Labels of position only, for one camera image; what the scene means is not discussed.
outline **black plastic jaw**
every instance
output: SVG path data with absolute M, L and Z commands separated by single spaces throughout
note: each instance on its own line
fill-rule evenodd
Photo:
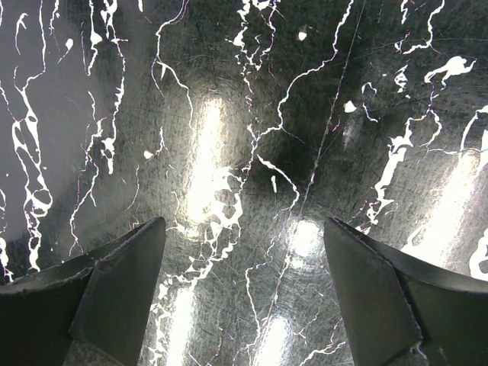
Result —
M 165 246 L 156 218 L 70 261 L 0 287 L 0 364 L 62 365 L 73 339 L 136 365 Z
M 357 366 L 488 364 L 488 283 L 430 265 L 328 218 L 324 242 Z

